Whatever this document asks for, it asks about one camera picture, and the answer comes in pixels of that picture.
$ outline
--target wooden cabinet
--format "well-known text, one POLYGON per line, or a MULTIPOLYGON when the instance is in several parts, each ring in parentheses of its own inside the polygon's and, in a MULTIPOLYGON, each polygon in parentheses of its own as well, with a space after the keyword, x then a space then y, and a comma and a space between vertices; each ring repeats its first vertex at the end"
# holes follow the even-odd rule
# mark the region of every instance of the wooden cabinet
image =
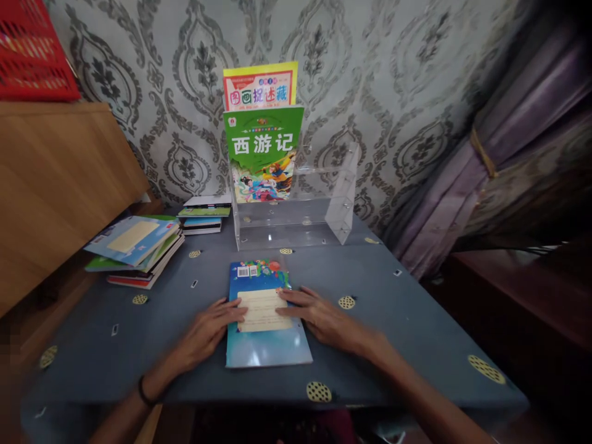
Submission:
POLYGON ((149 185, 109 106, 0 102, 0 316, 149 185))

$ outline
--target stack of books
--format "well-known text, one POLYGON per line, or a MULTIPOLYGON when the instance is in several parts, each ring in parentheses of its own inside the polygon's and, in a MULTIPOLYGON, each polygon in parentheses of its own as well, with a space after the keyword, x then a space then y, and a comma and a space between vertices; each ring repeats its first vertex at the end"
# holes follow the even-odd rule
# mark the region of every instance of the stack of books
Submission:
POLYGON ((107 281, 151 289, 185 241, 174 216, 131 216, 103 230, 85 250, 96 256, 86 271, 108 271, 107 281))
POLYGON ((183 234, 210 234, 221 231, 222 218, 230 215, 232 197, 230 194, 196 196, 185 202, 184 206, 177 215, 183 234))

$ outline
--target black wristband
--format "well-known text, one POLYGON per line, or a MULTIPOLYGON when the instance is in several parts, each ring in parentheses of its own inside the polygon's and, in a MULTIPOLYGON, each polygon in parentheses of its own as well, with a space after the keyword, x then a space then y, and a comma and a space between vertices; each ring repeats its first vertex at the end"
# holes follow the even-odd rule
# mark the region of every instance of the black wristband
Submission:
POLYGON ((140 398, 142 398, 142 401, 144 401, 144 404, 146 404, 148 407, 154 407, 156 404, 158 404, 159 400, 150 401, 148 399, 148 397, 144 393, 144 389, 142 388, 142 381, 143 380, 144 380, 144 375, 140 376, 140 379, 138 379, 138 394, 140 395, 140 398))

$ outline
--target person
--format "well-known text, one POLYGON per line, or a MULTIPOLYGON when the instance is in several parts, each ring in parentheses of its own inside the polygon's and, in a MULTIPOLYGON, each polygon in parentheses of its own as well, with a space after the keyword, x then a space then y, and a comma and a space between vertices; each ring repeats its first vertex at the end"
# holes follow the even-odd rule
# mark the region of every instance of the person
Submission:
MULTIPOLYGON (((358 355, 380 369, 432 442, 494 443, 472 419, 424 380, 383 333, 362 325, 306 287, 301 287, 300 291, 284 289, 279 295, 295 304, 278 308, 276 311, 280 315, 302 318, 320 342, 358 355)), ((174 349, 140 378, 139 387, 99 426, 91 443, 133 442, 150 414, 150 404, 173 379, 212 355, 228 324, 244 320, 247 308, 238 308, 240 302, 239 298, 231 302, 220 299, 199 313, 174 349)))

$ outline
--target yellow book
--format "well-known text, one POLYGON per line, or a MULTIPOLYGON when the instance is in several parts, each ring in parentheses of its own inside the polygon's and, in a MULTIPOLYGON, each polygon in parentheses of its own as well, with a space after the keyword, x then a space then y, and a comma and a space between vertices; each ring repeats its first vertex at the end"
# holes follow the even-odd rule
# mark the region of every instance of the yellow book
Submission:
POLYGON ((226 111, 296 104, 298 62, 224 70, 226 111))

